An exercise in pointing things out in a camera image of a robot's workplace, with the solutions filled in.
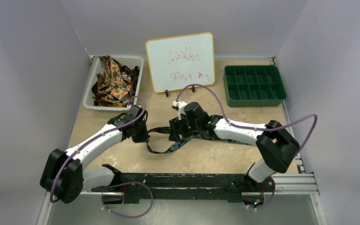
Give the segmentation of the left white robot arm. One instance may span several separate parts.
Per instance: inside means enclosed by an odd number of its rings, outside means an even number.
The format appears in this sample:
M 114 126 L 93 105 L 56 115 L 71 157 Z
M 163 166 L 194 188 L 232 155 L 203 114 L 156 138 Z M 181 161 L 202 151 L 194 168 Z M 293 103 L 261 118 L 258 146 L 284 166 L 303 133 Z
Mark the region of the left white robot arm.
M 145 143 L 147 111 L 137 105 L 107 121 L 94 135 L 67 150 L 53 150 L 45 164 L 40 186 L 50 192 L 52 202 L 71 203 L 85 190 L 85 168 L 112 146 L 130 138 Z

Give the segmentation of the blue floral necktie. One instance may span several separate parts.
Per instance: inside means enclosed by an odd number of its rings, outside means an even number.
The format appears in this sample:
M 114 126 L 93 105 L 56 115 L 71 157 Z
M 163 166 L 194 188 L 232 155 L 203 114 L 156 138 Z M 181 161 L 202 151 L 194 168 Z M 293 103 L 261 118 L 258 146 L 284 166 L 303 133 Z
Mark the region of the blue floral necktie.
M 170 135 L 171 131 L 172 131 L 172 129 L 170 127 L 156 127 L 156 128 L 149 129 L 147 132 L 148 132 L 148 134 L 149 133 L 160 133 L 160 134 Z M 183 147 L 191 139 L 201 139 L 201 140 L 206 140 L 206 141 L 220 141 L 220 142 L 235 143 L 235 144 L 250 145 L 250 146 L 252 145 L 252 144 L 248 144 L 245 142 L 236 141 L 236 140 L 232 140 L 232 139 L 222 139 L 222 138 L 213 137 L 213 136 L 209 137 L 209 136 L 203 135 L 199 132 L 193 132 L 191 135 L 181 137 L 178 141 L 174 140 L 174 144 L 172 144 L 167 150 L 162 151 L 162 152 L 153 150 L 150 147 L 149 142 L 146 142 L 146 147 L 147 147 L 147 150 L 153 154 L 170 154 L 170 153 L 177 151 L 181 147 Z

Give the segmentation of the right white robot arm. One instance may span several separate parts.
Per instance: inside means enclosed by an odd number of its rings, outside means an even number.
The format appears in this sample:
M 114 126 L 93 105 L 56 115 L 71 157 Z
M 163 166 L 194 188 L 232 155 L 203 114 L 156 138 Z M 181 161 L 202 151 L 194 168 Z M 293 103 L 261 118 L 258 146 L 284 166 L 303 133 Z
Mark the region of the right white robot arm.
M 220 115 L 208 115 L 197 102 L 172 103 L 177 111 L 171 120 L 176 138 L 201 134 L 213 140 L 229 140 L 256 147 L 261 159 L 246 173 L 244 184 L 251 191 L 262 186 L 263 181 L 276 173 L 287 172 L 300 149 L 299 143 L 276 120 L 267 124 L 248 124 L 228 120 Z

